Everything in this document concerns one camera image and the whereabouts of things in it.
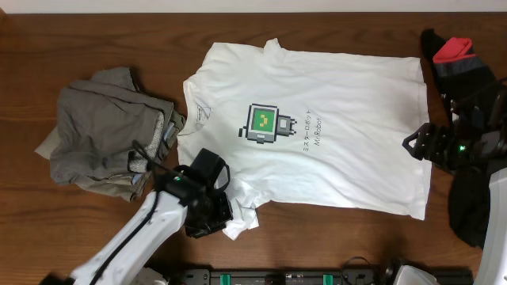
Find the white printed t-shirt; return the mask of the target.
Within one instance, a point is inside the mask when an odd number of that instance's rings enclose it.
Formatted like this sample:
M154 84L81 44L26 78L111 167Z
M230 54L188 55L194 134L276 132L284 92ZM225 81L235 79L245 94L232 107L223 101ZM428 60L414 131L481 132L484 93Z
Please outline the white printed t-shirt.
M215 43L183 93L178 158L229 165L229 238L268 202L425 218L431 165L402 147L429 119L419 58Z

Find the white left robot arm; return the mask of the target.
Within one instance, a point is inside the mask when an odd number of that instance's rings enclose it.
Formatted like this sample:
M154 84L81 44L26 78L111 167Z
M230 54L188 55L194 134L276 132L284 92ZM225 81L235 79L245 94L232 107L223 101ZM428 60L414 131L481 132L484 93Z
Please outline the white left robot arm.
M184 177L156 183L142 207L94 257L68 277L53 273L42 284L129 284L170 236L185 228L202 238L232 220L224 179L201 184Z

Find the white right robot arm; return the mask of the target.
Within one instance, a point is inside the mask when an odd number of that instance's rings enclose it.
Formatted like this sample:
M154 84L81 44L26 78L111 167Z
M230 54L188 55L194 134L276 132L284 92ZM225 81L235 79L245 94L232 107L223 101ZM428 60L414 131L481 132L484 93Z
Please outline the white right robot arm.
M448 202L450 225L468 245L482 249L478 273L458 268L426 268L395 259L384 283L391 285L506 283L506 125L451 127L424 123L402 142L417 160L428 160L454 181Z

